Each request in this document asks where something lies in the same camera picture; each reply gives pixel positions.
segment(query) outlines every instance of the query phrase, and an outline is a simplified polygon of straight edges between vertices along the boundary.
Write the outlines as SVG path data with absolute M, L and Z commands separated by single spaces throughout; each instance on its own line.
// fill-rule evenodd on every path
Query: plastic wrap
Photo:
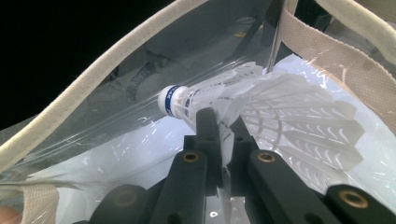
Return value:
M 313 62 L 290 55 L 286 48 L 278 51 L 276 59 L 271 58 L 281 7 L 275 2 L 209 1 L 152 37 L 115 68 L 48 139 L 0 174 L 1 204 L 27 212 L 23 211 L 27 199 L 21 196 L 22 188 L 51 184 L 59 192 L 58 205 L 35 211 L 35 219 L 74 223 L 88 220 L 116 186 L 153 186 L 167 176 L 173 157 L 182 150 L 184 135 L 193 134 L 183 120 L 163 116 L 157 106 L 158 92 L 168 85 L 192 86 L 246 62 L 264 67 L 265 75 L 265 67 L 276 60 L 270 70 L 304 77 L 332 100 L 356 108 L 350 116 L 364 130 L 354 145 L 362 160 L 346 170 L 341 182 L 370 192 L 395 212 L 395 135 L 374 108 L 363 104 L 326 68 L 312 66 Z M 326 32 L 349 36 L 337 27 L 333 21 Z M 394 75 L 394 65 L 382 60 L 366 42 L 361 47 L 374 53 Z M 330 65 L 343 66 L 342 62 Z M 243 198 L 229 198 L 220 189 L 219 197 L 207 198 L 206 223 L 246 223 L 241 207 Z M 50 217 L 51 209 L 56 209 L 56 217 Z

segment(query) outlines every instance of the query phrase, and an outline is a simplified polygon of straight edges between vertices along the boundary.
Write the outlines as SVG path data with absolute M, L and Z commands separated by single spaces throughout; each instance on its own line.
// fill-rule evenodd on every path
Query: black plastic part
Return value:
M 196 114 L 196 136 L 185 136 L 184 150 L 196 149 L 207 157 L 206 195 L 217 195 L 221 181 L 221 145 L 219 126 L 212 108 L 205 108 Z
M 248 175 L 248 157 L 253 150 L 258 150 L 259 147 L 256 141 L 248 133 L 248 129 L 239 117 L 236 122 L 231 125 L 233 130 L 233 155 L 227 169 L 230 172 L 230 189 L 231 196 L 242 197 L 247 194 L 251 186 L 251 181 Z
M 251 190 L 245 198 L 245 211 L 250 224 L 274 224 L 258 192 Z
M 111 190 L 93 212 L 90 224 L 137 224 L 147 202 L 145 189 L 122 185 Z
M 204 223 L 206 155 L 198 150 L 179 152 L 165 180 L 150 223 Z
M 361 189 L 349 185 L 329 187 L 325 203 L 343 223 L 396 223 L 396 216 Z
M 149 220 L 152 216 L 152 213 L 154 212 L 155 205 L 157 204 L 158 198 L 160 197 L 161 190 L 163 189 L 163 185 L 165 183 L 165 179 L 162 181 L 158 182 L 151 188 L 147 190 L 148 192 L 148 199 L 146 202 L 146 207 L 144 209 L 144 212 L 139 218 L 139 224 L 147 224 L 149 223 Z
M 248 174 L 274 223 L 340 223 L 275 152 L 253 151 Z

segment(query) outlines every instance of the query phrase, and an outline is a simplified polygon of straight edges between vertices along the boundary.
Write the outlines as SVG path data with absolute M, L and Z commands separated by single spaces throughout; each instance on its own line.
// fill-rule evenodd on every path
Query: dark background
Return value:
M 171 2 L 1 1 L 0 130 L 40 113 L 103 52 Z

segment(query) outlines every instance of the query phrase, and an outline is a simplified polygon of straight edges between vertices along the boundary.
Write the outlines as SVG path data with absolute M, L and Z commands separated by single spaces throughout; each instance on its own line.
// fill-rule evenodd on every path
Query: shuttlecock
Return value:
M 189 88 L 167 87 L 158 103 L 163 113 L 184 119 L 193 129 L 196 112 L 206 107 L 214 109 L 223 133 L 230 132 L 228 127 L 241 116 L 261 149 L 279 153 L 319 192 L 348 183 L 346 171 L 362 160 L 355 144 L 364 130 L 354 120 L 354 106 L 334 101 L 304 77 L 283 72 L 262 76 L 262 67 L 255 63 Z M 232 154 L 232 144 L 226 142 L 223 139 L 223 165 Z

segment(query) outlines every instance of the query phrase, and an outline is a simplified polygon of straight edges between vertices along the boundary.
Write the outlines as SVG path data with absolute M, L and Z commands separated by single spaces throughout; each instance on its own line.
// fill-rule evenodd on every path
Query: blue band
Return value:
M 177 88 L 179 88 L 180 86 L 174 86 L 171 89 L 169 89 L 168 93 L 166 93 L 166 98 L 165 98 L 165 109 L 166 112 L 168 113 L 169 116 L 174 117 L 174 115 L 172 114 L 172 110 L 171 110 L 171 101 L 172 101 L 172 96 L 175 93 L 175 90 L 177 90 Z

